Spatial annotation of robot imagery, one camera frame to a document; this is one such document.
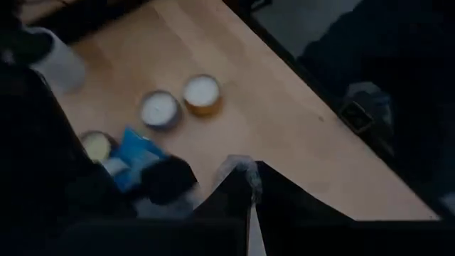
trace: black fabric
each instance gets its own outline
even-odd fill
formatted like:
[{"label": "black fabric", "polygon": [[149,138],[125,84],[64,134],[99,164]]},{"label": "black fabric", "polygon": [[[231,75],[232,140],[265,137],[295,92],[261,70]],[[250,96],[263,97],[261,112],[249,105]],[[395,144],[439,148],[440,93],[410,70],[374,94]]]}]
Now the black fabric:
[{"label": "black fabric", "polygon": [[197,182],[189,164],[175,156],[145,168],[141,173],[141,190],[151,202],[159,205],[176,200]]},{"label": "black fabric", "polygon": [[99,220],[71,227],[52,255],[225,255],[242,254],[244,232],[235,219]]},{"label": "black fabric", "polygon": [[336,97],[361,81],[390,93],[397,165],[433,188],[455,168],[453,14],[444,1],[363,0],[299,57]]},{"label": "black fabric", "polygon": [[5,250],[42,250],[67,225],[94,215],[134,216],[36,73],[0,63],[0,86]]}]

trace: tealight candle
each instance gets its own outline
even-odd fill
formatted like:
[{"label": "tealight candle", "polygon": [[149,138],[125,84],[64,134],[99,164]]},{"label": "tealight candle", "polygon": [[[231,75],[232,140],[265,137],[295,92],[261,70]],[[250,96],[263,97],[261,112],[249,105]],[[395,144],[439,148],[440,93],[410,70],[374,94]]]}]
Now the tealight candle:
[{"label": "tealight candle", "polygon": [[180,119],[180,106],[171,93],[157,90],[147,95],[142,102],[142,121],[152,129],[167,130]]},{"label": "tealight candle", "polygon": [[193,114],[215,114],[221,107],[220,87],[215,78],[209,75],[195,76],[185,85],[183,99]]}]

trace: wooden table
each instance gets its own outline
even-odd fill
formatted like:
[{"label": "wooden table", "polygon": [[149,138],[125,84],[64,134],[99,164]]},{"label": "wooden table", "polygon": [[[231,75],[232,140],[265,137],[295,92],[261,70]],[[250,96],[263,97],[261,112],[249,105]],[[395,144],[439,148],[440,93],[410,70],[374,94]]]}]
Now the wooden table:
[{"label": "wooden table", "polygon": [[[228,154],[247,154],[352,218],[438,218],[221,0],[151,1],[74,49],[87,82],[58,99],[75,131],[120,138],[130,125],[188,161],[205,195]],[[143,94],[181,97],[198,73],[222,83],[223,111],[185,112],[167,134],[148,130],[138,118]]]}]

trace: gray floor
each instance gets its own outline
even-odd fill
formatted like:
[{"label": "gray floor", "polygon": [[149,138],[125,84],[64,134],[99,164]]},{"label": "gray floor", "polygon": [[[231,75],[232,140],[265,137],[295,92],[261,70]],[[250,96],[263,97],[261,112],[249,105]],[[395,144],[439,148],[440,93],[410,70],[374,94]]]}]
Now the gray floor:
[{"label": "gray floor", "polygon": [[294,57],[318,40],[341,14],[352,11],[360,0],[273,0],[253,13]]}]

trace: white wax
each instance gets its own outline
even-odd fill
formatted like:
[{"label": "white wax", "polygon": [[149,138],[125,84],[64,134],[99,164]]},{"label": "white wax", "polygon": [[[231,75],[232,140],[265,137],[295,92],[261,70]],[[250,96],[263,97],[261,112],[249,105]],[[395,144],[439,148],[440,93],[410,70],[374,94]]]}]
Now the white wax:
[{"label": "white wax", "polygon": [[191,79],[185,87],[183,97],[191,105],[207,107],[215,103],[220,95],[220,88],[213,78],[199,76]]},{"label": "white wax", "polygon": [[102,161],[109,156],[109,140],[101,133],[88,134],[83,138],[82,145],[89,158],[94,161]]},{"label": "white wax", "polygon": [[177,104],[172,96],[158,92],[145,100],[141,117],[146,124],[164,125],[177,113]]}]

